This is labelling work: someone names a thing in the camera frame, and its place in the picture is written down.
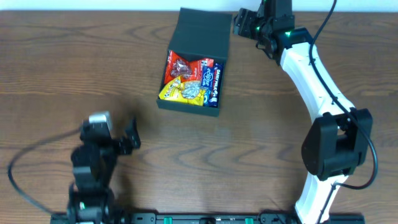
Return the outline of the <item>dark green box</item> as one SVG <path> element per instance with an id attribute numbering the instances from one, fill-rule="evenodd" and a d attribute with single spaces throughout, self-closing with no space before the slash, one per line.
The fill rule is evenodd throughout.
<path id="1" fill-rule="evenodd" d="M 156 102 L 159 108 L 205 116 L 219 116 L 224 72 L 229 53 L 231 21 L 232 15 L 223 12 L 199 11 L 187 8 L 180 10 L 177 26 L 167 49 L 167 57 L 169 51 L 172 50 L 189 62 L 203 58 L 212 58 L 214 60 L 213 68 L 216 63 L 222 64 L 224 69 L 220 86 L 219 103 L 217 108 L 196 106 L 160 100 L 157 96 Z M 167 59 L 159 93 L 166 85 L 164 84 L 166 65 Z"/>

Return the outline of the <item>purple Dairy Milk bar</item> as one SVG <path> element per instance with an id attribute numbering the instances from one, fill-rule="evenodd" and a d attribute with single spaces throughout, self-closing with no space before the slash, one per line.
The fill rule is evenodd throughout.
<path id="1" fill-rule="evenodd" d="M 214 79 L 213 79 L 213 89 L 211 91 L 210 97 L 208 99 L 208 106 L 217 108 L 220 97 L 220 86 L 223 74 L 223 65 L 216 63 L 214 66 Z"/>

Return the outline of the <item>blue Eclipse mint box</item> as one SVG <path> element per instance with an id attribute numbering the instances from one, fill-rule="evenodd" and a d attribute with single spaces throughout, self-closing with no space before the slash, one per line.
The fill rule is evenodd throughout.
<path id="1" fill-rule="evenodd" d="M 204 66 L 201 76 L 201 89 L 210 90 L 213 86 L 214 68 Z"/>

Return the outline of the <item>yellow Hacks candy bag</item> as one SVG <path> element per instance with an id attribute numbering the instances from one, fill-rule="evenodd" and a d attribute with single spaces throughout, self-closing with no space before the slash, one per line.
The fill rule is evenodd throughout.
<path id="1" fill-rule="evenodd" d="M 188 105 L 203 106 L 205 90 L 201 89 L 200 81 L 183 82 L 181 76 L 169 81 L 160 91 L 160 100 L 173 101 Z"/>

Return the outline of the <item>red Hacks candy bag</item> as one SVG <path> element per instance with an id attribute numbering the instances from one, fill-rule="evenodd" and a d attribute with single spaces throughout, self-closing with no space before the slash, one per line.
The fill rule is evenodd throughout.
<path id="1" fill-rule="evenodd" d="M 213 64 L 214 60 L 212 58 L 203 58 L 189 62 L 170 50 L 167 57 L 164 84 L 167 84 L 176 77 L 180 77 L 181 82 L 201 81 L 204 67 L 213 67 Z"/>

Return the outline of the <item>blue Oreo cookie pack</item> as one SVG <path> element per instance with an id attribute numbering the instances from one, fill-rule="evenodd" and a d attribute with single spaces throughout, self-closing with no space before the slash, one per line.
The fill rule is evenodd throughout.
<path id="1" fill-rule="evenodd" d="M 205 90 L 203 95 L 203 106 L 209 106 L 209 100 L 211 98 L 211 90 Z"/>

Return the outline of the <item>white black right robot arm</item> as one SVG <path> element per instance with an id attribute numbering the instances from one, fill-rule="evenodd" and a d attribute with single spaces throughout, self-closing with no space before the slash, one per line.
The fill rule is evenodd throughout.
<path id="1" fill-rule="evenodd" d="M 241 8 L 233 33 L 256 41 L 256 48 L 275 60 L 288 74 L 310 114 L 312 125 L 302 144 L 301 155 L 308 171 L 300 198 L 294 205 L 297 223 L 333 223 L 330 207 L 338 190 L 362 190 L 377 174 L 377 155 L 367 183 L 346 183 L 374 151 L 370 133 L 373 118 L 367 109 L 358 110 L 335 85 L 319 58 L 315 41 L 304 27 L 295 27 L 290 7 L 278 9 L 272 1 L 258 11 Z"/>

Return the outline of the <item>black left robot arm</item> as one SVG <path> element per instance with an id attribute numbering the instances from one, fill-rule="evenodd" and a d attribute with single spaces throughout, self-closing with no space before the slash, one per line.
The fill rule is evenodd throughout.
<path id="1" fill-rule="evenodd" d="M 68 222 L 129 223 L 130 215 L 114 204 L 109 187 L 118 157 L 139 149 L 137 121 L 132 119 L 125 135 L 113 139 L 105 121 L 85 121 L 81 127 L 81 146 L 71 154 L 75 182 L 69 186 Z"/>

